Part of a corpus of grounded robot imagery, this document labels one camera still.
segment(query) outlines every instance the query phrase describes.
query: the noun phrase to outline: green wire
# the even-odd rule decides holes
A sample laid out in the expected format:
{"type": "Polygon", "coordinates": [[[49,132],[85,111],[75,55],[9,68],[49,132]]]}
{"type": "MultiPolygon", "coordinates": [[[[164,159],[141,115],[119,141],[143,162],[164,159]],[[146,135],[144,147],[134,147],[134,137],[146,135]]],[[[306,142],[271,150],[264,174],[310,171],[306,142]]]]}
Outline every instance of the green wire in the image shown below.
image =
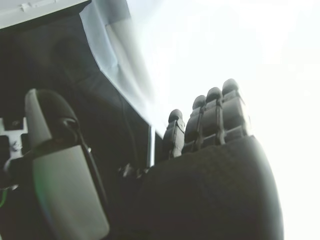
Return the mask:
{"type": "Polygon", "coordinates": [[[2,200],[0,202],[0,208],[5,204],[7,198],[8,189],[3,190],[2,200]]]}

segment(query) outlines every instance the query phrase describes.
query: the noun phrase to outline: gray panel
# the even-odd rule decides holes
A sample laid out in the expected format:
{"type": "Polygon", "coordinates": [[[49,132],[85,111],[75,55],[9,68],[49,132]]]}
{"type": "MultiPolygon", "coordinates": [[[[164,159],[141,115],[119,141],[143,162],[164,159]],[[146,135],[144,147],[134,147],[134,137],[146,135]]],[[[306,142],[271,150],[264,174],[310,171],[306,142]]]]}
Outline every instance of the gray panel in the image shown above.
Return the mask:
{"type": "Polygon", "coordinates": [[[80,146],[33,160],[43,214],[61,240],[100,240],[110,231],[80,146]]]}
{"type": "Polygon", "coordinates": [[[25,116],[31,148],[52,139],[49,127],[39,105],[35,89],[30,90],[25,96],[25,116]]]}

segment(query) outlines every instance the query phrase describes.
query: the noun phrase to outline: white curtain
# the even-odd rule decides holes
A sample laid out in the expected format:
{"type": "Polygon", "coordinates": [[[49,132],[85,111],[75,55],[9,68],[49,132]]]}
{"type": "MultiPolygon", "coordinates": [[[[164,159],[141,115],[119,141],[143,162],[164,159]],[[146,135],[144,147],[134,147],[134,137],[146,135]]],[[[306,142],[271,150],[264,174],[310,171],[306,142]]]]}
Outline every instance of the white curtain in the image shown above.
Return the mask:
{"type": "Polygon", "coordinates": [[[319,1],[92,0],[81,18],[101,70],[160,133],[171,110],[187,122],[198,95],[238,81],[285,239],[320,239],[319,1]]]}

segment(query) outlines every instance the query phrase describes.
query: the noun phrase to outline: black cable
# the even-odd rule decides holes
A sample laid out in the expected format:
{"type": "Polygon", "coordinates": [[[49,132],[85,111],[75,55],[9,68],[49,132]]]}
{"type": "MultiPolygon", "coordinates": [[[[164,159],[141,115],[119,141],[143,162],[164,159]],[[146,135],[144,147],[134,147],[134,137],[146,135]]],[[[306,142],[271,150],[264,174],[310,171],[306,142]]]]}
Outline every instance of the black cable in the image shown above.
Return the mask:
{"type": "Polygon", "coordinates": [[[132,143],[132,148],[133,148],[133,157],[134,157],[134,161],[135,161],[135,166],[136,168],[139,168],[139,161],[138,161],[138,153],[137,153],[137,145],[136,145],[136,139],[135,139],[135,135],[132,131],[132,128],[129,124],[128,118],[127,118],[127,114],[126,114],[126,102],[125,99],[121,96],[120,92],[116,91],[118,94],[118,97],[120,99],[121,102],[121,108],[122,108],[122,116],[124,118],[124,122],[125,125],[127,127],[127,130],[129,132],[130,138],[131,138],[131,143],[132,143]]]}

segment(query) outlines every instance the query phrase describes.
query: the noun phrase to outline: bright white background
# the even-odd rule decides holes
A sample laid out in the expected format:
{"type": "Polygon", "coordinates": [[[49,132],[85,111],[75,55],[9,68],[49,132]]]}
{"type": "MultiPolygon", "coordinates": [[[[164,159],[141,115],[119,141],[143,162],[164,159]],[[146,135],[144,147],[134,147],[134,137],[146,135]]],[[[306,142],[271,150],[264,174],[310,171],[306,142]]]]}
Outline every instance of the bright white background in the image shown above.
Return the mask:
{"type": "Polygon", "coordinates": [[[278,187],[286,240],[320,240],[320,2],[128,0],[163,121],[234,78],[278,187]]]}

